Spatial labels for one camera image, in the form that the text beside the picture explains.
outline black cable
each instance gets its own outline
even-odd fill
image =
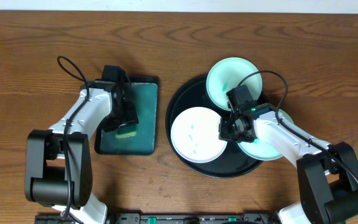
[[[246,76],[245,78],[243,78],[241,80],[241,82],[238,84],[237,87],[241,86],[241,84],[249,77],[256,75],[256,74],[261,74],[261,73],[271,73],[274,74],[276,76],[278,76],[285,85],[285,91],[284,91],[284,95],[281,98],[280,102],[278,103],[276,110],[275,110],[275,117],[278,121],[279,124],[281,124],[285,129],[289,130],[289,132],[291,132],[292,134],[294,134],[295,136],[299,137],[300,139],[304,140],[305,142],[307,142],[308,144],[314,146],[315,148],[319,149],[323,154],[325,154],[326,156],[328,156],[329,158],[331,158],[334,162],[336,162],[340,167],[342,167],[342,169],[344,169],[347,174],[354,179],[354,181],[356,182],[356,184],[358,185],[358,178],[356,177],[356,175],[353,173],[353,171],[351,171],[351,169],[344,164],[343,162],[341,162],[337,157],[335,157],[334,155],[332,155],[328,150],[326,150],[325,148],[317,145],[316,143],[313,142],[312,139],[307,139],[306,137],[304,137],[303,135],[301,135],[300,133],[292,130],[290,127],[288,127],[284,122],[282,118],[278,117],[278,112],[280,111],[281,105],[284,103],[285,97],[287,97],[287,93],[288,93],[288,84],[287,81],[284,79],[284,77],[282,77],[280,74],[278,74],[277,72],[273,72],[273,71],[269,71],[269,70],[262,70],[262,71],[258,71],[258,72],[254,72],[248,76]]]
[[[131,85],[131,79],[129,78],[129,75],[128,73],[124,72],[125,73],[125,77],[127,78],[127,82],[129,83],[129,86]]]
[[[84,224],[83,222],[79,221],[79,219],[77,219],[77,217],[75,217],[73,214],[69,213],[68,216],[76,223],[78,224]]]
[[[82,78],[79,78],[78,76],[72,74],[71,72],[69,72],[63,65],[62,63],[60,63],[60,59],[65,59],[68,63],[70,63],[77,71],[78,73],[81,75]],[[64,57],[64,56],[58,56],[57,57],[57,63],[59,64],[60,68],[62,68],[65,72],[67,72],[67,74],[71,75],[72,77],[83,81],[86,87],[86,96],[84,98],[84,101],[79,105],[79,107],[77,107],[76,110],[74,110],[74,112],[70,115],[70,117],[66,120],[66,126],[63,132],[63,151],[64,151],[64,155],[65,155],[65,164],[66,164],[66,173],[67,173],[67,188],[68,188],[68,193],[67,193],[67,205],[66,205],[66,209],[64,211],[61,212],[60,217],[64,220],[66,219],[69,215],[70,215],[70,208],[71,208],[71,204],[72,204],[72,195],[73,195],[73,188],[71,187],[71,170],[70,170],[70,160],[68,157],[68,151],[71,150],[70,145],[68,144],[68,139],[67,139],[67,133],[68,130],[71,126],[71,122],[73,122],[74,117],[76,116],[76,114],[81,110],[82,107],[84,107],[85,103],[88,102],[89,97],[90,97],[90,88],[86,82],[86,78],[84,76],[84,74],[81,72],[81,70],[68,58]]]

